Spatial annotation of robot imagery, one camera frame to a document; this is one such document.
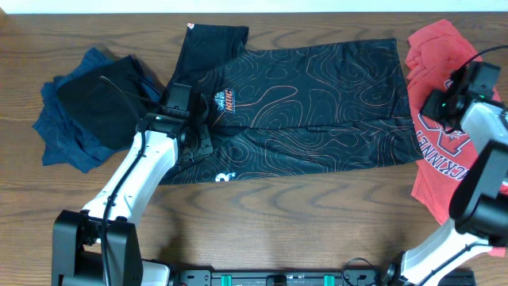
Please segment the red soccer t-shirt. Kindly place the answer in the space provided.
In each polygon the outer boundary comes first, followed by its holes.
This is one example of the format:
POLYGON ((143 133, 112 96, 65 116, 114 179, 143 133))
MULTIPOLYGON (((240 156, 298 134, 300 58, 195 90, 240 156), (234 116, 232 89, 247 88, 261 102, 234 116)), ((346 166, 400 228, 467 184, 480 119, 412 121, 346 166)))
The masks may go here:
POLYGON ((411 195, 423 203, 440 223, 448 219, 453 192, 478 156, 470 137, 460 131, 446 133, 441 124, 421 115, 431 91, 446 91, 449 79, 466 60, 476 54, 473 46, 450 21, 439 20, 408 38, 410 69, 408 94, 410 113, 423 158, 411 195))

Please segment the black orange-patterned jersey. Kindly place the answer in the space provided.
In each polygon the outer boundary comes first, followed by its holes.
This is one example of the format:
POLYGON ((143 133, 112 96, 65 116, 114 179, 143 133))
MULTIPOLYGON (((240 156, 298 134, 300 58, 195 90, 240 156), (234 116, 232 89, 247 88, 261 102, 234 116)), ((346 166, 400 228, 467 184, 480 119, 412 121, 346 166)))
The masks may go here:
POLYGON ((189 24, 173 83, 209 104, 213 150, 165 184, 387 167, 421 159, 393 38, 250 50, 246 26, 189 24))

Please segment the folded navy blue garment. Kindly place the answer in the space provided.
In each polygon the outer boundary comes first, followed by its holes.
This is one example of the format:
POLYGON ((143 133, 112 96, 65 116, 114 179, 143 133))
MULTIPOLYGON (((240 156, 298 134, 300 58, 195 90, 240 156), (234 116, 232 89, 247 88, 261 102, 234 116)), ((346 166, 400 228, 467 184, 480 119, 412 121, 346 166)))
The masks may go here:
POLYGON ((57 88, 77 79, 95 68, 112 64, 112 60, 102 51, 91 48, 82 59, 81 64, 68 75, 58 75, 52 82, 41 88, 44 107, 33 128, 45 142, 42 164, 68 163, 81 172, 89 172, 104 163, 118 151, 101 145, 100 141, 67 113, 56 96, 57 88))

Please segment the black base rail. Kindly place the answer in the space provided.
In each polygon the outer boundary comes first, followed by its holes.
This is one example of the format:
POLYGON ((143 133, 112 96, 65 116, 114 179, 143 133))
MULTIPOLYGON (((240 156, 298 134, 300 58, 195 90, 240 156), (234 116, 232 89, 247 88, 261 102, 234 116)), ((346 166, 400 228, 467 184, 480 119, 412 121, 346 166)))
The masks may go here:
POLYGON ((142 286, 383 286, 410 285, 396 266, 382 272, 372 265, 346 265, 343 269, 289 270, 215 270, 178 269, 145 261, 142 286))

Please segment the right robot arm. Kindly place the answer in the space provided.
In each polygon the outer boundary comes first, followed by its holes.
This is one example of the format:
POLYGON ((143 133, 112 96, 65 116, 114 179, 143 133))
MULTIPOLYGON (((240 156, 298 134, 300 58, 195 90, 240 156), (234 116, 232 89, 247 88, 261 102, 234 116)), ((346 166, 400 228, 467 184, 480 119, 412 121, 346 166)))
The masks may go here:
POLYGON ((447 132, 463 131, 478 157, 454 191, 449 218, 419 246, 390 263, 381 285, 437 285, 447 274, 494 247, 507 244, 507 108, 493 100, 500 67, 469 60, 434 90, 421 113, 447 132))

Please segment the folded black garment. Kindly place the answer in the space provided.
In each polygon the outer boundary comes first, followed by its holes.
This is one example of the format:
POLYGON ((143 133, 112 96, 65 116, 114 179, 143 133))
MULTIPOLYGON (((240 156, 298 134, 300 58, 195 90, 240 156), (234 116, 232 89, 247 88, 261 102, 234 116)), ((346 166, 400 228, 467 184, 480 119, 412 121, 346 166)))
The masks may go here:
POLYGON ((73 119, 109 149, 132 143, 139 118, 160 101, 160 92, 131 56, 85 72, 57 88, 73 119))

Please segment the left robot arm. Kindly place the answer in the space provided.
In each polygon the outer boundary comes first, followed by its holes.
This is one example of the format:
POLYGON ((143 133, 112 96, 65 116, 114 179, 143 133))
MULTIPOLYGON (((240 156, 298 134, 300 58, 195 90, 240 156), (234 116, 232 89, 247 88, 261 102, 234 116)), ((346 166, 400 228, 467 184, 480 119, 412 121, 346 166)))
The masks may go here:
POLYGON ((106 186, 52 230, 52 286, 169 285, 171 268, 142 258, 137 225, 164 176, 213 147, 206 96, 173 83, 158 110, 139 118, 133 144, 106 186))

